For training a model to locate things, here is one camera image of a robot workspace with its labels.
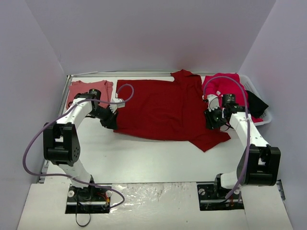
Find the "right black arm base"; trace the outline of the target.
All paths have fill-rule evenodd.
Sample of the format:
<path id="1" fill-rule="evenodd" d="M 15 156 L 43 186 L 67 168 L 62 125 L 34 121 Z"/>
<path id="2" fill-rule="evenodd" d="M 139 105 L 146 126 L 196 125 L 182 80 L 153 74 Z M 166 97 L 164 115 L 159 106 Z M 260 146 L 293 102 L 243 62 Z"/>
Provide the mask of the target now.
<path id="1" fill-rule="evenodd" d="M 197 182 L 200 211 L 243 210 L 244 204 L 239 194 L 225 198 L 229 191 L 221 187 L 220 178 L 213 182 Z"/>

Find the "dark red t-shirt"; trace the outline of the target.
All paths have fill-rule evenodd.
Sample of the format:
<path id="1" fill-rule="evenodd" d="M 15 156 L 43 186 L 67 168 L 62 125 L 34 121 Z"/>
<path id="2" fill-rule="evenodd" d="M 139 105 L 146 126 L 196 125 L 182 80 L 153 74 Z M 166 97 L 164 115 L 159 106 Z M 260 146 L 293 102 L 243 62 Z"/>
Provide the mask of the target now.
<path id="1" fill-rule="evenodd" d="M 118 97 L 132 98 L 120 108 L 115 132 L 138 138 L 189 141 L 203 152 L 230 136 L 206 128 L 200 75 L 171 73 L 173 81 L 118 80 Z"/>

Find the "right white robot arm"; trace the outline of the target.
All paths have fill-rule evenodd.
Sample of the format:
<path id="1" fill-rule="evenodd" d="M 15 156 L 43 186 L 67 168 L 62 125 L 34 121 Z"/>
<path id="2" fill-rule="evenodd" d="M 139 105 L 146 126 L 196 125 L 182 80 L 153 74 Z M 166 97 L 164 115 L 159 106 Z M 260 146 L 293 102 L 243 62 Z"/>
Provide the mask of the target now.
<path id="1" fill-rule="evenodd" d="M 223 198 L 230 189 L 242 186 L 273 186 L 277 181 L 281 152 L 271 146 L 259 133 L 248 109 L 236 103 L 234 94 L 222 96 L 222 106 L 204 112 L 206 127 L 214 130 L 230 126 L 245 148 L 234 172 L 216 176 L 213 193 Z"/>

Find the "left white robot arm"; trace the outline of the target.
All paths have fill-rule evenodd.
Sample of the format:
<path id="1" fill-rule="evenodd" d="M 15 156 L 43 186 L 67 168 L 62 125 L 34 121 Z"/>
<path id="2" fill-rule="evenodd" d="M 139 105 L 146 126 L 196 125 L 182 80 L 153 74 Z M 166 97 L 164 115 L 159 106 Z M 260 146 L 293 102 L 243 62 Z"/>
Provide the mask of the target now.
<path id="1" fill-rule="evenodd" d="M 43 131 L 44 158 L 59 166 L 70 177 L 71 185 L 79 188 L 79 195 L 85 200 L 96 196 L 93 177 L 84 168 L 80 160 L 81 147 L 77 129 L 87 117 L 97 118 L 103 127 L 117 129 L 118 109 L 125 106 L 120 98 L 113 98 L 106 108 L 99 105 L 101 92 L 90 89 L 78 93 L 68 108 L 68 114 L 49 125 Z"/>

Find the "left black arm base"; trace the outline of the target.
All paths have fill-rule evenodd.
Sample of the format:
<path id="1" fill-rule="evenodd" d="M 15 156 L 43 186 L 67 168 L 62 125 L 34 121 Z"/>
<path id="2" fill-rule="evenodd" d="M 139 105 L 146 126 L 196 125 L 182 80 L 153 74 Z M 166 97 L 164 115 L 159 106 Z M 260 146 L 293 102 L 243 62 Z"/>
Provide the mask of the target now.
<path id="1" fill-rule="evenodd" d="M 106 214 L 110 212 L 111 186 L 77 188 L 70 185 L 66 214 Z"/>

